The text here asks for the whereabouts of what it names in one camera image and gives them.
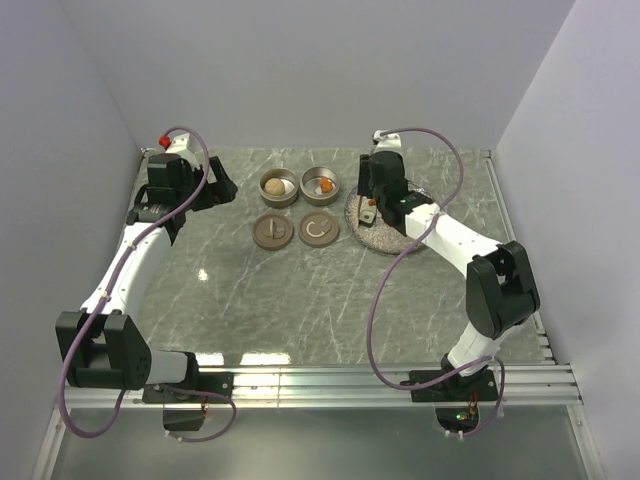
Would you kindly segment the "metal tongs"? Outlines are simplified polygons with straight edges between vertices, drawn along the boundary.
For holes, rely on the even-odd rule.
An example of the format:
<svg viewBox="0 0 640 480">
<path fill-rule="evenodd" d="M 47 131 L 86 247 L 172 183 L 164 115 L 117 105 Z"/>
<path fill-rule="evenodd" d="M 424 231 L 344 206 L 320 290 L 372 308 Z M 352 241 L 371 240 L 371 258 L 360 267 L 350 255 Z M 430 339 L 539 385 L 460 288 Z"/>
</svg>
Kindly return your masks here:
<svg viewBox="0 0 640 480">
<path fill-rule="evenodd" d="M 358 226 L 372 228 L 378 213 L 376 200 L 360 193 L 357 194 L 357 199 Z"/>
</svg>

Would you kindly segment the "beige steamed bun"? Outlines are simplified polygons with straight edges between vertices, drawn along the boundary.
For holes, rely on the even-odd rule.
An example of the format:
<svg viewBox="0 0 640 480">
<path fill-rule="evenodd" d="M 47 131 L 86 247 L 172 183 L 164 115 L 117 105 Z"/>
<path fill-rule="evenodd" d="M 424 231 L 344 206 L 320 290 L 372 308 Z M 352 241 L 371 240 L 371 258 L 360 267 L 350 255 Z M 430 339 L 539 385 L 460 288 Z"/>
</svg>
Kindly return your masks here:
<svg viewBox="0 0 640 480">
<path fill-rule="evenodd" d="M 280 197 L 286 193 L 286 185 L 280 178 L 270 178 L 265 182 L 264 191 L 268 195 Z"/>
</svg>

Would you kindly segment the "orange fried nugget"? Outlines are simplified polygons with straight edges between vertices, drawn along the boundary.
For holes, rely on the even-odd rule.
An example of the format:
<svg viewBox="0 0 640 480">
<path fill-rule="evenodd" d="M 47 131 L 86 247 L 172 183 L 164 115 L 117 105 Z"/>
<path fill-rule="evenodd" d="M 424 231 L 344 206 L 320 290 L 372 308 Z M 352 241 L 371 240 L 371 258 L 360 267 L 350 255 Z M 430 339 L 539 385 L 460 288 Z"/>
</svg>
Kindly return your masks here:
<svg viewBox="0 0 640 480">
<path fill-rule="evenodd" d="M 334 190 L 334 183 L 328 177 L 321 177 L 319 181 L 319 189 L 321 194 L 328 194 Z"/>
</svg>

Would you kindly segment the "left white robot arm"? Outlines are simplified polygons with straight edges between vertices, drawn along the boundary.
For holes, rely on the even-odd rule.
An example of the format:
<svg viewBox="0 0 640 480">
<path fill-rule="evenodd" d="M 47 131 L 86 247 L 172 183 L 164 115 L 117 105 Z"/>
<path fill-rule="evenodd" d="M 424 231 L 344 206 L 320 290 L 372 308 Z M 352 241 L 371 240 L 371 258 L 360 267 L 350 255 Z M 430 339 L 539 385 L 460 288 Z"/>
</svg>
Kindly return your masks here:
<svg viewBox="0 0 640 480">
<path fill-rule="evenodd" d="M 204 174 L 213 174 L 212 182 Z M 202 378 L 190 352 L 153 350 L 134 320 L 151 279 L 175 243 L 189 210 L 234 200 L 237 186 L 218 157 L 195 168 L 175 153 L 154 155 L 148 180 L 134 197 L 120 247 L 98 288 L 75 312 L 63 312 L 56 336 L 66 384 L 78 388 L 138 390 L 166 383 L 178 401 L 195 399 Z"/>
</svg>

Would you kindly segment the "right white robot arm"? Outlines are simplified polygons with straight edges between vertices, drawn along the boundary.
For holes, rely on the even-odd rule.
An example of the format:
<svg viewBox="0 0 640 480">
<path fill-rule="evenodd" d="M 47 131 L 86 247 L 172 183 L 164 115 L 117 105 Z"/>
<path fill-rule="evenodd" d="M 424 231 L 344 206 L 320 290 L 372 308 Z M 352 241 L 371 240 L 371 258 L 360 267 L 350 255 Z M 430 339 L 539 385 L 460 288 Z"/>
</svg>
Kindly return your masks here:
<svg viewBox="0 0 640 480">
<path fill-rule="evenodd" d="M 525 247 L 481 235 L 445 213 L 430 196 L 411 189 L 398 152 L 361 155 L 358 193 L 374 200 L 387 226 L 410 239 L 400 259 L 424 245 L 463 275 L 468 323 L 444 355 L 440 375 L 426 384 L 440 383 L 448 397 L 465 398 L 504 340 L 540 308 Z"/>
</svg>

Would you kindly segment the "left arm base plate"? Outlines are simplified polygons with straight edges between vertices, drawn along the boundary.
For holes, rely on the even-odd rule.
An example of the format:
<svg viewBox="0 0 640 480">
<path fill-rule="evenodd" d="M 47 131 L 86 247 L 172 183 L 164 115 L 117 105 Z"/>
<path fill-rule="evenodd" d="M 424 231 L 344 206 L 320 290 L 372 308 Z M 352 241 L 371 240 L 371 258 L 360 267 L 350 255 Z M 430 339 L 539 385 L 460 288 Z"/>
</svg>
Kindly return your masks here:
<svg viewBox="0 0 640 480">
<path fill-rule="evenodd" d="M 232 398 L 234 374 L 229 371 L 200 373 L 195 379 L 177 384 L 146 385 L 145 404 L 222 404 Z"/>
</svg>

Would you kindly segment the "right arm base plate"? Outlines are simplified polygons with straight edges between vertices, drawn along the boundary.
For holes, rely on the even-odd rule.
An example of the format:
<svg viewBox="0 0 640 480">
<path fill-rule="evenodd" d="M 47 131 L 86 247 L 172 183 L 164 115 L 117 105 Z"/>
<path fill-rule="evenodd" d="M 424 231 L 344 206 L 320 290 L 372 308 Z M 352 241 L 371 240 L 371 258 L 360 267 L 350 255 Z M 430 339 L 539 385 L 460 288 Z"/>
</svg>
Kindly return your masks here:
<svg viewBox="0 0 640 480">
<path fill-rule="evenodd" d="M 437 385 L 412 390 L 411 398 L 414 403 L 495 401 L 498 399 L 498 387 L 494 373 L 483 368 L 469 377 L 456 374 Z"/>
</svg>

